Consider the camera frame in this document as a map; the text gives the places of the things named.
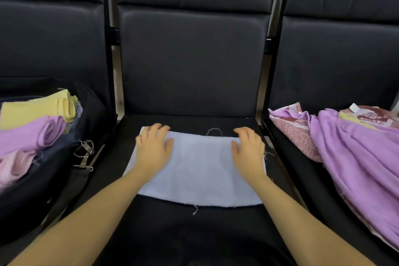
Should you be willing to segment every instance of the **purple fabric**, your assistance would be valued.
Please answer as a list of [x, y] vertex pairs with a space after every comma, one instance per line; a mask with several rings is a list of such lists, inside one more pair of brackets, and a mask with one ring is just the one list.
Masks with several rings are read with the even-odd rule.
[[16, 150], [0, 157], [0, 191], [27, 173], [36, 152]]
[[312, 141], [343, 195], [378, 233], [399, 248], [399, 130], [370, 129], [340, 119], [332, 109], [322, 110], [318, 116], [290, 110], [270, 114], [308, 121]]
[[52, 145], [66, 126], [62, 116], [44, 116], [24, 126], [0, 130], [0, 156], [18, 149], [39, 151]]

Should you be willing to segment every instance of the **bag strap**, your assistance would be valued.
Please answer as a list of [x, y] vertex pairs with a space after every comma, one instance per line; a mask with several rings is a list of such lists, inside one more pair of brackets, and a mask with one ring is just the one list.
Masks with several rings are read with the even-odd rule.
[[89, 174], [93, 170], [93, 164], [97, 160], [97, 157], [100, 155], [102, 149], [105, 145], [103, 145], [97, 154], [94, 156], [93, 160], [90, 162], [89, 166], [80, 166], [76, 165], [73, 166], [65, 187], [62, 189], [61, 194], [58, 196], [57, 200], [53, 204], [52, 208], [50, 209], [47, 217], [43, 220], [43, 222], [17, 240], [8, 243], [4, 246], [0, 247], [0, 265], [7, 265], [10, 263], [14, 258], [17, 257], [19, 253], [21, 253], [26, 247], [29, 246], [33, 240], [41, 234], [59, 215], [61, 215], [64, 210], [67, 208], [68, 204], [79, 194], [82, 192], [83, 188], [89, 179]]

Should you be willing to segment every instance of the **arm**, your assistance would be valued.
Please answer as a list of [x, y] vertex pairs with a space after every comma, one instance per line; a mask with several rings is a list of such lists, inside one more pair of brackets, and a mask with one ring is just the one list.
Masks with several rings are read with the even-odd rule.
[[241, 149], [232, 141], [234, 165], [257, 193], [299, 266], [372, 266], [369, 259], [313, 217], [277, 187], [263, 171], [265, 144], [253, 130], [236, 128]]
[[157, 132], [160, 127], [147, 127], [136, 138], [136, 164], [129, 173], [37, 237], [10, 266], [92, 265], [140, 188], [169, 160], [173, 139], [165, 143], [169, 127]]

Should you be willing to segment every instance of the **chair seat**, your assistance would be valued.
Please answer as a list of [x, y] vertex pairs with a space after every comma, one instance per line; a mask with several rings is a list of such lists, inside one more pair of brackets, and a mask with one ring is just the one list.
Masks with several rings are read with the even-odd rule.
[[376, 265], [398, 265], [399, 252], [370, 233], [352, 213], [323, 165], [307, 158], [269, 118], [264, 123], [309, 211]]
[[[101, 153], [93, 176], [73, 209], [122, 176], [141, 127], [157, 122], [168, 124], [175, 132], [198, 135], [206, 135], [209, 129], [217, 127], [224, 136], [234, 137], [233, 129], [242, 126], [262, 135], [254, 119], [127, 115]], [[220, 136], [220, 132], [211, 130], [209, 135]], [[266, 168], [269, 177], [294, 196], [282, 168], [271, 154], [267, 154]], [[248, 263], [246, 259], [252, 257], [260, 264], [295, 265], [263, 205], [199, 207], [193, 215], [195, 211], [192, 205], [137, 195], [95, 265], [109, 265], [116, 259], [121, 261], [120, 265], [148, 265], [157, 261], [163, 265], [186, 265], [200, 258], [222, 257], [242, 263]]]

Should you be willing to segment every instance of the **hand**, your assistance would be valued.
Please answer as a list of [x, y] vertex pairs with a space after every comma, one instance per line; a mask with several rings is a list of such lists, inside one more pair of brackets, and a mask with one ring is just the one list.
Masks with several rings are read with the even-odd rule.
[[263, 152], [265, 144], [262, 138], [248, 127], [234, 129], [241, 141], [241, 148], [238, 149], [236, 141], [232, 141], [233, 163], [241, 176], [248, 184], [256, 179], [265, 177], [263, 165]]
[[141, 135], [136, 137], [137, 155], [133, 169], [144, 174], [146, 183], [165, 166], [172, 153], [173, 139], [165, 142], [170, 127], [161, 126], [160, 123], [156, 123], [146, 127]]

